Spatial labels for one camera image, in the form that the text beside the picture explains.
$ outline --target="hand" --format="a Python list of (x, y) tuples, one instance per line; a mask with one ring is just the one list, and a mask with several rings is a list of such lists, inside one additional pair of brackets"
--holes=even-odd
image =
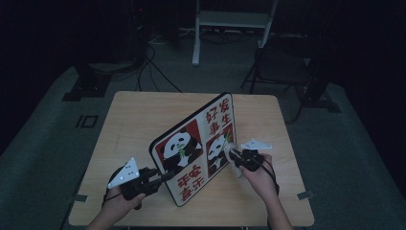
[[(274, 170), (270, 165), (272, 164), (272, 156), (263, 153), (261, 155), (264, 157), (262, 166), (265, 167), (269, 172), (274, 173)], [(243, 166), (240, 166), (239, 168), (262, 200), (267, 200), (269, 196), (278, 196), (274, 181), (264, 169), (258, 168), (255, 172), (251, 172), (245, 169)]]
[[(120, 192), (120, 187), (115, 187), (108, 191), (106, 199), (109, 199)], [(145, 197), (145, 194), (139, 194), (131, 200), (126, 200), (123, 195), (118, 195), (112, 199), (106, 200), (100, 212), (89, 224), (87, 229), (108, 229), (120, 219), (123, 219), (129, 211), (140, 205)]]

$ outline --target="panda illustration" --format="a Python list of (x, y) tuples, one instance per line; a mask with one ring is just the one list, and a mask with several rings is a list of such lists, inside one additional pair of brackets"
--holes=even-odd
[(193, 162), (202, 152), (202, 146), (185, 129), (174, 134), (161, 148), (164, 155), (165, 171), (180, 173)]
[(209, 153), (207, 155), (210, 174), (215, 173), (215, 171), (227, 163), (227, 158), (224, 153), (224, 148), (227, 144), (227, 134), (223, 134), (218, 136), (210, 145)]

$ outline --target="dark background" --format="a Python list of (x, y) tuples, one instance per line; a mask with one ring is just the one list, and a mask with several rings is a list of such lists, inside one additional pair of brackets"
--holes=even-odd
[[(202, 1), (209, 10), (262, 12), (268, 1)], [(193, 26), (194, 1), (0, 3), (1, 148), (24, 126), (51, 84), (80, 56), (88, 62), (138, 58), (137, 27), (176, 41)], [(331, 82), (348, 97), (398, 188), (406, 195), (406, 3), (280, 0), (272, 31), (332, 36), (339, 53)], [(147, 37), (148, 30), (142, 34)]]

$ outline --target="wooden table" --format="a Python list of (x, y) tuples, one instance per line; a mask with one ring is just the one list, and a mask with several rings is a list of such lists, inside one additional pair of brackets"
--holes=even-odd
[[(111, 174), (135, 157), (139, 168), (155, 168), (148, 153), (150, 143), (191, 115), (216, 94), (118, 92), (107, 114), (99, 141), (79, 189), (88, 196), (76, 201), (69, 217), (72, 225), (87, 225), (102, 205)], [(272, 145), (263, 150), (273, 156), (281, 186), (282, 205), (294, 226), (310, 226), (314, 217), (307, 199), (295, 154), (283, 122), (278, 100), (273, 96), (233, 95), (238, 144), (252, 138)], [(125, 226), (264, 226), (264, 204), (245, 178), (237, 178), (227, 165), (197, 195), (177, 207), (169, 190), (143, 201), (117, 225)]]

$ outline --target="person's arm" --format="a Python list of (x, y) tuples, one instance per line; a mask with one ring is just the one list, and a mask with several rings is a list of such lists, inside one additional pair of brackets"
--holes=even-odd
[[(270, 165), (272, 164), (272, 156), (269, 154), (263, 154), (263, 156), (266, 162), (264, 161), (262, 165), (268, 169), (269, 172), (273, 172)], [(245, 178), (248, 179), (255, 192), (265, 203), (271, 228), (273, 230), (292, 229), (292, 225), (282, 207), (277, 189), (271, 176), (263, 168), (258, 168), (255, 172), (250, 172), (242, 166), (239, 168)]]
[[(120, 188), (116, 187), (108, 191), (107, 199), (118, 195)], [(104, 230), (113, 226), (120, 219), (123, 219), (130, 210), (137, 207), (146, 197), (145, 194), (135, 196), (131, 200), (125, 200), (123, 195), (106, 200), (98, 215), (87, 226), (87, 230)]]

